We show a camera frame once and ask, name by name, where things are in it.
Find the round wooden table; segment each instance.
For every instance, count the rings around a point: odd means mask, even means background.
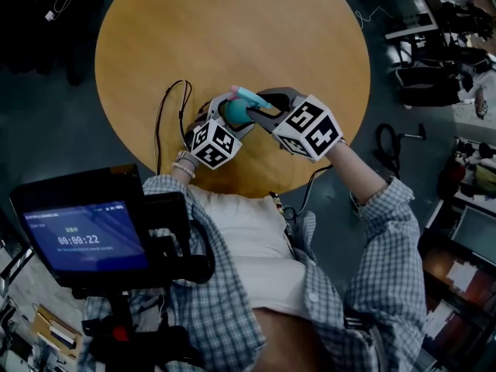
[[[370,87],[365,40],[345,0],[115,0],[98,37],[95,73],[112,127],[153,170],[157,107],[177,79],[193,84],[185,126],[231,84],[251,91],[293,87],[328,105],[348,142],[360,127]],[[181,97],[177,86],[164,106],[162,173],[183,147]],[[327,163],[280,150],[257,127],[233,160],[214,171],[201,167],[193,183],[261,197],[302,186]]]

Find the black cable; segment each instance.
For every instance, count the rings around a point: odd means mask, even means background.
[[[386,153],[382,147],[382,132],[387,130],[391,137],[391,145],[393,147],[393,153]],[[400,139],[396,136],[396,132],[393,127],[389,124],[380,124],[375,130],[375,140],[377,142],[377,150],[373,151],[374,156],[379,160],[379,162],[384,165],[388,170],[393,172],[395,177],[400,178],[400,152],[401,144]]]
[[[322,172],[322,171],[330,170],[331,168],[332,168],[332,164],[328,165],[327,167],[319,168],[318,170],[315,170],[313,172],[312,176],[308,180],[307,188],[305,190],[305,195],[303,196],[303,202],[301,204],[300,210],[297,213],[293,207],[284,207],[284,209],[283,209],[284,219],[286,219],[287,221],[293,220],[296,222],[296,218],[299,217],[299,215],[301,215],[301,213],[303,212],[303,210],[305,209],[305,207],[307,205],[308,196],[310,195],[310,191],[311,191],[312,185],[313,185],[313,180],[314,180],[316,174],[318,174],[319,172]],[[292,216],[287,217],[286,211],[293,211]]]
[[[193,86],[188,80],[177,80],[165,91],[165,95],[162,98],[162,102],[160,103],[157,112],[157,120],[155,122],[155,142],[157,143],[157,175],[160,175],[160,169],[162,165],[162,147],[160,145],[160,120],[162,118],[162,111],[164,110],[164,103],[167,96],[171,92],[172,88],[174,88],[176,85],[180,84],[183,81],[185,86],[184,86],[183,102],[179,110],[179,129],[181,131],[181,137],[183,139],[183,142],[184,144],[186,144],[184,129],[183,129],[183,113],[184,113],[184,108],[186,107],[186,104],[188,103],[189,97],[191,95],[191,91],[193,91]]]

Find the dark floor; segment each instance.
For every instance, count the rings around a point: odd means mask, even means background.
[[[408,0],[347,0],[351,9],[367,17],[378,5],[390,14],[411,9]],[[112,0],[105,0],[105,9]],[[391,59],[381,32],[381,14],[365,23],[363,32],[370,56],[370,99],[365,120],[352,148],[374,168],[374,130],[388,122],[398,133],[416,133],[423,122],[425,142],[405,139],[401,174],[415,192],[412,203],[421,225],[436,203],[436,177],[453,144],[455,124],[451,108],[406,111],[396,99]],[[71,87],[64,70],[49,76],[12,75],[0,67],[0,204],[9,209],[8,194],[18,184],[78,171],[136,162],[142,179],[153,173],[122,145],[102,110],[95,85],[96,40],[86,46],[84,83]],[[283,195],[285,204],[299,206],[304,189]],[[319,177],[308,208],[317,214],[315,252],[341,291],[356,270],[363,249],[363,227],[349,208],[348,194],[332,171]]]

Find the blue screen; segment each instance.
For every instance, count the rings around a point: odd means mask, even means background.
[[[148,268],[123,201],[30,212],[24,219],[54,270]]]

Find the plaid shirt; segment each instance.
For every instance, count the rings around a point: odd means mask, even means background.
[[[143,188],[149,195],[184,193],[190,219],[206,228],[215,253],[215,273],[207,284],[172,284],[168,306],[175,324],[188,330],[206,370],[252,369],[264,337],[219,230],[187,188],[172,177],[152,177]],[[336,370],[411,370],[415,362],[424,337],[425,292],[417,252],[419,225],[408,207],[412,199],[412,191],[394,179],[360,209],[367,223],[367,245],[343,300],[310,249],[315,215],[309,212],[297,224],[295,256],[306,266],[305,307]],[[201,239],[193,233],[191,252],[202,251]],[[134,291],[129,300],[133,315],[156,297],[156,292]],[[109,314],[104,298],[87,300],[85,319]],[[95,370],[88,344],[85,338],[79,370]],[[167,369],[199,370],[175,361]]]

